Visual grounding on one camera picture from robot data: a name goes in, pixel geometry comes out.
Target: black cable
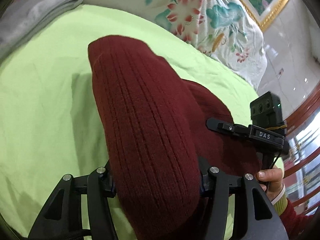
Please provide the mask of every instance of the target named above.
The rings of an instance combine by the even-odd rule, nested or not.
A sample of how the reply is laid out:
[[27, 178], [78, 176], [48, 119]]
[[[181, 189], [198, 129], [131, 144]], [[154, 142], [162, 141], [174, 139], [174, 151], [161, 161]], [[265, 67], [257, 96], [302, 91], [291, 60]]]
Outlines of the black cable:
[[[270, 169], [273, 169], [273, 166], [276, 164], [276, 161], [279, 159], [280, 155], [281, 155], [281, 152], [278, 153], [278, 156], [276, 157], [276, 159], [274, 160], [274, 162], [273, 162], [273, 163], [271, 164], [271, 166], [269, 167], [269, 170], [270, 170]], [[270, 185], [270, 181], [268, 181], [268, 182], [266, 183], [266, 187], [267, 187], [266, 193], [267, 193], [267, 191], [268, 191], [269, 185]]]

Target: green bedsheet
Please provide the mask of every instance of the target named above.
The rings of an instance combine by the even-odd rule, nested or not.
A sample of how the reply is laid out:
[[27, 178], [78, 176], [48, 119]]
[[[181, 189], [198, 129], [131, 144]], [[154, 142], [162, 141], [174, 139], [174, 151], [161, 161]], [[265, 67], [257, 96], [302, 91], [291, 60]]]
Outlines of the green bedsheet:
[[[108, 160], [87, 46], [110, 34], [145, 41], [181, 78], [218, 96], [236, 123], [251, 123], [249, 103], [257, 94], [227, 67], [147, 20], [119, 10], [79, 6], [0, 66], [0, 212], [25, 236], [64, 174], [89, 174]], [[119, 239], [135, 239], [117, 198], [109, 204]], [[233, 205], [230, 197], [226, 239], [232, 232]]]

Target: gold picture frame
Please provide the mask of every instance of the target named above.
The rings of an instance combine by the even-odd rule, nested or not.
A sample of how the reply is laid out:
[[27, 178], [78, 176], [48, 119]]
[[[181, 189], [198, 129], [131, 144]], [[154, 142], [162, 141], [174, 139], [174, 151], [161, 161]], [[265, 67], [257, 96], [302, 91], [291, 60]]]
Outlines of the gold picture frame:
[[272, 0], [261, 15], [259, 15], [258, 11], [253, 7], [249, 0], [239, 1], [242, 3], [252, 20], [254, 20], [259, 28], [264, 32], [289, 0]]

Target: sweater sleeve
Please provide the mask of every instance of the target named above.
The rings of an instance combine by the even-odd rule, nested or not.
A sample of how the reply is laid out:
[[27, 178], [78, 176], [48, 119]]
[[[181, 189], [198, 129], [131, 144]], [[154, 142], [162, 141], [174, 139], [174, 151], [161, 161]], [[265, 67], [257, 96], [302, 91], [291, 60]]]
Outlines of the sweater sleeve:
[[312, 220], [313, 216], [297, 215], [290, 200], [280, 219], [288, 233], [289, 239], [294, 239], [301, 233], [306, 225]]

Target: silver bolt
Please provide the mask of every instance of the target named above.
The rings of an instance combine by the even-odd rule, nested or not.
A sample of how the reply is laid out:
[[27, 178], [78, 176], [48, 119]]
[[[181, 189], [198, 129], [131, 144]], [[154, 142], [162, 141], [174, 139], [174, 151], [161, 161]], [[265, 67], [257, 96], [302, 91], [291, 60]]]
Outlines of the silver bolt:
[[105, 167], [97, 168], [97, 173], [102, 174], [106, 171]]
[[245, 177], [247, 180], [253, 180], [253, 176], [252, 176], [250, 173], [247, 173], [244, 177]]
[[210, 171], [211, 171], [212, 173], [218, 173], [218, 172], [219, 172], [219, 169], [218, 169], [217, 167], [211, 167], [211, 168], [210, 168]]
[[71, 175], [70, 174], [66, 174], [62, 177], [63, 180], [68, 181], [71, 179]]

